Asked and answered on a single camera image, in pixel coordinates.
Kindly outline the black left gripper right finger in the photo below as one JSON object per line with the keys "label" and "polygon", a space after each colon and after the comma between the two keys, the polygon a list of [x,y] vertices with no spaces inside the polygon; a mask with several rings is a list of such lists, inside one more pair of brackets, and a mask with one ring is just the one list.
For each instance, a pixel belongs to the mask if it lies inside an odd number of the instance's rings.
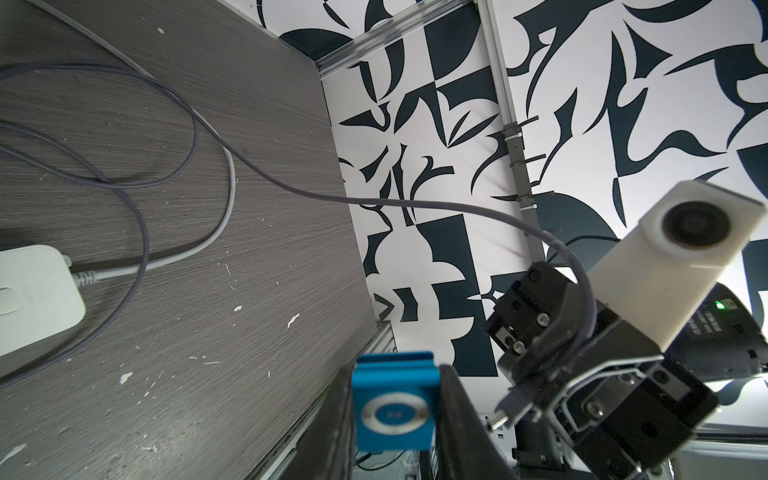
{"label": "black left gripper right finger", "polygon": [[438,367],[437,479],[508,479],[516,473],[494,447],[455,369]]}

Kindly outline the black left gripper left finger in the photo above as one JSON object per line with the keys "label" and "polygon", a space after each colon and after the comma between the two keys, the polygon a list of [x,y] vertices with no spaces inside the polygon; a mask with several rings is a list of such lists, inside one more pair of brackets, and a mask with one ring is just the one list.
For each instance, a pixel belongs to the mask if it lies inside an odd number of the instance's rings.
{"label": "black left gripper left finger", "polygon": [[344,366],[296,445],[280,479],[350,479],[355,453],[353,365]]}

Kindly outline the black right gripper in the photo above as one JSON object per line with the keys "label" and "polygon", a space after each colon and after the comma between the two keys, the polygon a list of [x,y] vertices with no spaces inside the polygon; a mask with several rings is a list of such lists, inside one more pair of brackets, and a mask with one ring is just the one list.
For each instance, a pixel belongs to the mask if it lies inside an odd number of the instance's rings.
{"label": "black right gripper", "polygon": [[[484,331],[502,350],[498,369],[522,384],[561,367],[576,325],[564,314],[576,285],[533,263],[497,300]],[[611,318],[575,357],[551,405],[551,423],[599,479],[639,479],[690,440],[717,395],[628,322]]]}

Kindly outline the grey USB cable pink charger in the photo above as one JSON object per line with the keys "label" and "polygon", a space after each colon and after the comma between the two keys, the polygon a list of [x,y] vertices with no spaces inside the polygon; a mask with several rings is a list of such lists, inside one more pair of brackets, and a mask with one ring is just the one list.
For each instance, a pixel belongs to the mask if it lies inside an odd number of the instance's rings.
{"label": "grey USB cable pink charger", "polygon": [[[106,74],[122,75],[134,77],[142,82],[152,86],[156,90],[160,91],[163,95],[168,97],[174,103],[179,105],[185,110],[192,118],[192,124],[195,128],[203,127],[208,133],[219,143],[219,145],[231,155],[237,157],[243,164],[260,175],[265,180],[271,182],[277,187],[289,191],[291,193],[303,196],[305,198],[328,201],[335,203],[343,203],[348,205],[379,205],[379,206],[394,206],[402,208],[420,208],[430,210],[446,210],[465,214],[477,215],[492,220],[496,220],[514,228],[517,228],[524,233],[536,237],[543,243],[549,245],[553,250],[557,251],[569,264],[578,280],[577,288],[581,294],[582,304],[584,306],[584,313],[581,315],[578,329],[573,337],[573,343],[569,349],[560,353],[555,357],[555,362],[544,368],[544,372],[541,376],[535,380],[530,380],[526,383],[519,382],[517,386],[510,390],[510,393],[500,401],[496,407],[497,415],[492,418],[492,421],[487,424],[489,430],[493,430],[498,427],[497,421],[503,419],[507,426],[511,426],[517,423],[519,420],[525,418],[525,416],[543,416],[547,407],[543,403],[543,395],[541,389],[545,380],[552,380],[560,369],[567,366],[571,361],[571,358],[576,355],[580,349],[582,349],[587,342],[587,338],[594,333],[597,322],[597,307],[596,299],[592,290],[590,280],[587,278],[587,273],[579,260],[571,252],[571,250],[556,237],[549,232],[542,230],[541,228],[528,223],[522,219],[515,218],[511,215],[504,214],[492,209],[479,207],[476,205],[461,204],[455,202],[441,202],[441,201],[424,201],[424,200],[400,200],[400,199],[382,199],[382,198],[355,198],[355,197],[341,197],[328,194],[321,194],[316,192],[310,192],[302,190],[298,187],[291,186],[285,182],[278,180],[277,178],[269,175],[263,171],[259,166],[250,162],[245,156],[238,152],[234,147],[230,146],[192,106],[190,106],[180,95],[173,91],[170,87],[162,84],[158,80],[139,72],[127,70],[125,68],[103,65],[103,64],[91,64],[91,63],[78,63],[78,62],[29,62],[23,64],[7,64],[1,67],[1,78],[3,80],[15,75],[21,75],[30,71],[38,70],[82,70],[82,71],[95,71]],[[93,341],[100,333],[102,333],[108,326],[122,313],[124,308],[132,299],[133,295],[137,292],[149,265],[149,234],[146,226],[146,222],[136,207],[136,205],[126,196],[125,192],[129,189],[140,186],[138,184],[116,184],[111,183],[104,179],[89,180],[85,177],[73,176],[66,172],[55,169],[43,162],[39,162],[27,155],[19,153],[17,157],[29,164],[37,166],[43,170],[53,173],[61,178],[65,178],[72,182],[97,187],[105,188],[113,191],[133,212],[142,235],[142,256],[140,263],[136,270],[136,277],[127,291],[125,297],[117,305],[112,313],[94,330],[92,330],[87,336],[83,337],[80,341],[72,344],[64,350],[60,350],[57,353],[49,354],[44,357],[40,357],[35,361],[17,369],[16,371],[6,375],[1,379],[1,386],[3,388],[18,383],[37,372],[53,365],[55,362],[67,358],[78,350],[82,349],[85,345]]]}

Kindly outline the blue mp3 player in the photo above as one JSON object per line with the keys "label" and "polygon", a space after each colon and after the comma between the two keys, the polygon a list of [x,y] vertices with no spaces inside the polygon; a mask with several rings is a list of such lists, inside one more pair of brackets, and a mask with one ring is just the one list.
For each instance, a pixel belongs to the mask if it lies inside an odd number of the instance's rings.
{"label": "blue mp3 player", "polygon": [[359,451],[431,449],[440,391],[440,374],[431,352],[362,355],[351,387]]}

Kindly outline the white power strip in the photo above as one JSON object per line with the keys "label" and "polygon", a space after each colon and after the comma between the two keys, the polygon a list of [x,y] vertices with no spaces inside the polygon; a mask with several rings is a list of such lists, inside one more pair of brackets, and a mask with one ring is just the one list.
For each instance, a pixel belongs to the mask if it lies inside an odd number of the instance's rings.
{"label": "white power strip", "polygon": [[47,245],[1,252],[1,354],[68,330],[86,308],[64,256]]}

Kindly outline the grey USB cable yellow charger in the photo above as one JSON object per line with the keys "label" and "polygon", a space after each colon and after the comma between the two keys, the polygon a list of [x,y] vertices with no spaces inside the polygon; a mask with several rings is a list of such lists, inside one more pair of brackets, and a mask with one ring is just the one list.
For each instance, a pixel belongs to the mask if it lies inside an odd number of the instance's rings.
{"label": "grey USB cable yellow charger", "polygon": [[29,254],[1,269],[10,281],[38,280],[43,320],[58,323],[66,300],[53,293],[54,276],[42,262],[59,252],[55,270],[83,308],[73,326],[57,328],[6,353],[1,386],[8,388],[90,346],[121,316],[149,268],[152,231],[136,203],[147,190],[174,181],[186,168],[176,149],[148,140],[104,142],[100,133],[69,139],[20,122],[1,124],[1,251]]}

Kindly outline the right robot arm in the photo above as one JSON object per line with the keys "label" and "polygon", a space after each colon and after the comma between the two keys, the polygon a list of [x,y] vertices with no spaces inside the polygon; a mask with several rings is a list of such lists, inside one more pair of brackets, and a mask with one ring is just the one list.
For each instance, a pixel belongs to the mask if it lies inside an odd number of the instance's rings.
{"label": "right robot arm", "polygon": [[719,406],[711,382],[767,369],[760,328],[723,285],[664,348],[605,304],[577,345],[580,303],[578,286],[545,262],[496,301],[486,331],[511,388],[486,426],[543,421],[600,479],[641,478]]}

